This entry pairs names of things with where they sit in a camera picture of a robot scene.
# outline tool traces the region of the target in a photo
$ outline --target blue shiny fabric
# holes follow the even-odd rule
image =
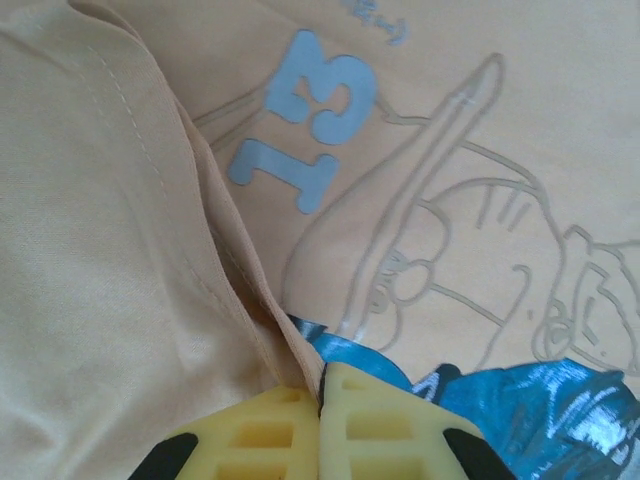
[[[323,360],[347,363],[476,424],[523,480],[640,480],[640,403],[620,372],[571,360],[462,375],[441,365],[412,385],[384,355],[293,318]]]

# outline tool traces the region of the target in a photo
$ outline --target beige fabric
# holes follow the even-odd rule
[[[179,423],[315,389],[276,303],[413,381],[566,355],[640,392],[637,2],[96,3],[2,27],[1,478],[126,478]],[[375,75],[340,145],[265,108],[301,31],[313,113]],[[319,206],[234,183],[245,140],[337,159]]]
[[[304,385],[206,142],[126,25],[76,8],[0,33],[3,479],[127,478],[173,428]]]

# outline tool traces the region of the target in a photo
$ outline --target beige t-shirt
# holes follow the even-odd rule
[[[0,39],[0,473],[115,478],[277,375],[314,388],[278,305],[413,381],[570,357],[640,392],[637,2],[98,3],[124,20]]]

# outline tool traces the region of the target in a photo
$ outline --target cartoon drawing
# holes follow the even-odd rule
[[[231,159],[232,182],[253,185],[260,170],[298,192],[304,231],[288,258],[263,258],[266,270],[281,272],[274,289],[289,313],[299,314],[297,299],[315,289],[340,313],[317,301],[308,320],[395,361],[402,350],[456,344],[460,350],[441,361],[463,371],[510,366],[518,351],[640,377],[640,289],[628,261],[640,242],[606,245],[580,227],[561,228],[531,172],[468,140],[505,81],[504,58],[490,55],[431,114],[403,116],[366,63],[326,59],[315,34],[300,31],[270,79],[196,124],[215,125],[211,146]],[[340,85],[348,95],[336,94]],[[325,108],[314,114],[312,102]],[[352,139],[385,132],[396,143],[385,142],[391,147],[380,160],[331,193]],[[313,155],[298,159],[291,151],[302,151],[295,143],[302,135],[316,147],[307,141]],[[319,262],[332,245],[349,254]],[[442,318],[455,318],[461,338],[468,325],[473,338],[451,342]]]

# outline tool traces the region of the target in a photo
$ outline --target yellow plastic object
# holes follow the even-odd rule
[[[176,480],[317,480],[318,405],[276,387],[185,425],[198,444]]]
[[[451,428],[483,438],[457,415],[348,365],[331,364],[319,480],[468,480],[443,436]]]

